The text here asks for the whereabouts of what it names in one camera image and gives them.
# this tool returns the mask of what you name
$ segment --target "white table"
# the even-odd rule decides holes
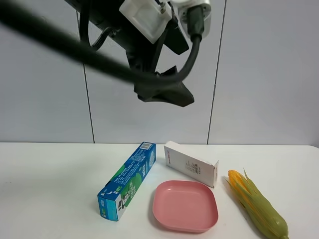
[[[136,144],[0,143],[1,239],[254,239],[262,237],[234,203],[224,177],[247,174],[286,219],[290,239],[319,237],[319,149],[311,146],[190,145],[219,162],[212,189],[218,223],[203,234],[167,231],[153,217],[157,185],[191,180],[157,162],[119,222],[102,218],[97,193],[136,149]]]

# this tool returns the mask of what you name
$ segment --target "pink plate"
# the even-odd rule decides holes
[[[192,233],[205,232],[218,220],[212,191],[190,181],[161,183],[156,188],[153,214],[168,229]]]

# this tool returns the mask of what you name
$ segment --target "black wire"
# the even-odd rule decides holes
[[[190,55],[181,71],[176,75],[157,76],[130,69],[97,53],[91,47],[75,40],[9,0],[0,0],[0,21],[70,59],[82,62],[122,81],[146,85],[170,86],[184,80],[195,63],[200,45],[200,37],[194,37]]]
[[[92,7],[91,0],[82,1],[81,12],[80,12],[80,26],[79,26],[80,40],[89,46],[91,46],[90,40],[89,40],[89,30],[88,30],[91,7]],[[101,33],[101,35],[98,37],[98,39],[94,42],[94,44],[91,47],[94,50],[100,49],[103,43],[105,42],[106,38],[111,32],[112,32],[111,27],[105,28],[104,31]]]

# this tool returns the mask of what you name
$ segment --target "corn cob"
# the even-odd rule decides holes
[[[247,177],[246,172],[245,176],[230,170],[228,183],[253,223],[268,239],[289,239],[286,221]]]

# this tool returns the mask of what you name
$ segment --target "white box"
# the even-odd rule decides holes
[[[213,165],[196,156],[187,146],[169,141],[164,145],[166,165],[197,181],[214,187],[217,181],[218,162]]]

